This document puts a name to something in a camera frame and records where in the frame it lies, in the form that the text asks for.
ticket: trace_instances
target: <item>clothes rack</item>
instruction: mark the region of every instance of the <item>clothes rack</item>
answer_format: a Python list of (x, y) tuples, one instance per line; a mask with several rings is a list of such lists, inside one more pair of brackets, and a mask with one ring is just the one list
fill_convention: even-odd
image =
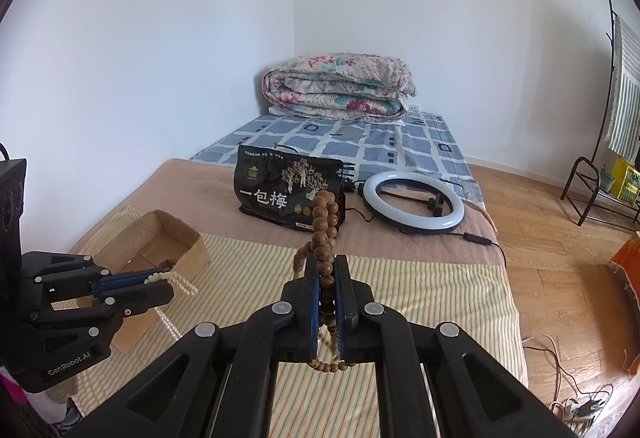
[[(569, 174), (568, 179), (566, 180), (566, 185), (564, 186), (564, 190), (562, 191), (562, 194), (560, 196), (560, 199), (564, 200), (565, 198), (569, 201), (569, 203), (571, 204), (571, 206), (574, 208), (575, 212), (577, 212), (579, 219), (578, 219), (578, 227), (581, 227), (582, 224), (584, 223), (585, 219), (592, 219), (594, 221), (599, 221), (600, 223), (605, 223), (606, 225), (611, 225), (613, 227), (619, 227), (619, 228), (624, 228), (625, 230), (634, 230), (632, 228), (633, 225), (635, 225), (638, 222), (638, 215), (640, 214), (640, 202), (636, 201), (636, 203), (634, 205), (630, 205), (629, 203), (625, 203), (624, 201), (620, 201), (619, 199), (617, 199), (615, 196), (613, 196), (612, 194), (609, 194), (608, 192), (605, 192), (602, 188), (600, 188), (600, 172), (598, 170), (598, 168), (595, 166), (594, 160), (596, 158), (596, 154), (598, 153), (598, 149), (600, 148), (600, 142), (602, 141), (602, 133), (604, 132), (604, 126), (607, 122), (607, 112), (609, 111), (609, 104), (611, 101), (611, 85), (613, 84), (613, 74), (615, 71), (615, 67), (614, 67), (614, 37), (616, 34), (616, 12), (613, 9), (613, 4), (612, 1), (609, 0), (609, 15), (610, 15), (610, 19), (611, 19), (611, 35), (609, 36), (609, 34), (607, 34), (607, 37), (609, 37), (609, 40), (611, 42), (611, 64), (610, 64), (610, 72), (609, 72), (609, 90), (607, 92), (607, 103), (606, 106), (604, 108), (604, 113), (602, 114), (602, 123), (600, 124), (600, 132), (598, 133), (598, 140), (596, 141), (596, 145), (593, 148), (593, 154), (591, 155), (591, 159), (587, 159), (585, 156), (580, 156), (578, 157), (575, 162), (574, 162), (574, 166), (571, 169), (571, 173)], [(591, 177), (587, 174), (585, 174), (585, 172), (580, 172), (578, 171), (578, 166), (584, 163), (586, 166), (588, 166), (594, 173), (595, 176)], [(584, 183), (584, 185), (587, 186), (587, 188), (591, 191), (591, 196), (588, 200), (584, 200), (583, 198), (579, 198), (577, 196), (572, 196), (569, 194), (569, 187), (572, 185), (574, 178), (578, 177), (582, 183)], [(631, 219), (631, 226), (624, 226), (624, 225), (620, 225), (619, 223), (614, 223), (612, 221), (606, 221), (604, 219), (601, 219), (599, 217), (593, 217), (592, 215), (589, 215), (589, 212), (591, 211), (591, 208), (594, 207), (596, 199), (598, 199), (598, 197), (602, 197), (602, 198), (606, 198), (610, 201), (615, 202), (616, 204), (621, 205), (622, 207), (626, 207), (628, 209), (630, 209), (631, 211), (633, 211), (635, 214), (634, 215), (628, 215), (628, 214), (623, 214), (620, 211), (614, 211), (613, 209), (610, 209), (609, 207), (605, 207), (604, 205), (596, 205), (599, 209), (603, 209), (605, 211), (609, 211), (609, 212), (613, 212), (615, 215), (620, 215), (622, 217), (626, 217), (627, 219)], [(581, 211), (578, 206), (574, 203), (574, 201), (579, 201), (580, 203), (584, 203), (584, 209)]]

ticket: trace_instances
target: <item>floral quilt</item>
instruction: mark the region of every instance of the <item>floral quilt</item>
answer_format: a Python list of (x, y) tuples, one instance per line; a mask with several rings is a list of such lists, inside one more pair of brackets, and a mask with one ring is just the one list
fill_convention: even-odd
[(391, 123), (406, 115), (415, 85), (399, 58), (330, 53), (285, 60), (265, 74), (262, 93), (297, 116)]

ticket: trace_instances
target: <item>tree illustration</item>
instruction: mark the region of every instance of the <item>tree illustration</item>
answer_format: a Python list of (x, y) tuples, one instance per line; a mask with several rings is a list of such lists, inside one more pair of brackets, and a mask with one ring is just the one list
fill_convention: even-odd
[(302, 188), (310, 188), (316, 192), (320, 189), (326, 189), (329, 185), (305, 158), (292, 163), (289, 167), (280, 173), (280, 177), (287, 183), (289, 194), (293, 192), (293, 185), (299, 185)]

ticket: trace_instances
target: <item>white wall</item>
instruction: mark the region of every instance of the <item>white wall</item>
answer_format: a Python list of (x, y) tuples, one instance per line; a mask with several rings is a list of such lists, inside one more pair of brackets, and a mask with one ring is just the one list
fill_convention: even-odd
[[(632, 0), (614, 7), (640, 32)], [(609, 82), (607, 0), (295, 0), (296, 55), (399, 56), (463, 153), (564, 182)]]
[(67, 251), (165, 160), (258, 114), (292, 56), (293, 0), (15, 0), (0, 140), (28, 159), (25, 251)]

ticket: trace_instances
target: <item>yellow box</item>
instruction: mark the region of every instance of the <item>yellow box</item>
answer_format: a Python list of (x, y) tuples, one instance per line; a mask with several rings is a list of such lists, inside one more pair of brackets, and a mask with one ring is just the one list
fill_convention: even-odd
[(620, 201), (635, 205), (640, 193), (640, 171), (634, 164), (618, 156), (611, 172), (614, 182), (611, 194)]

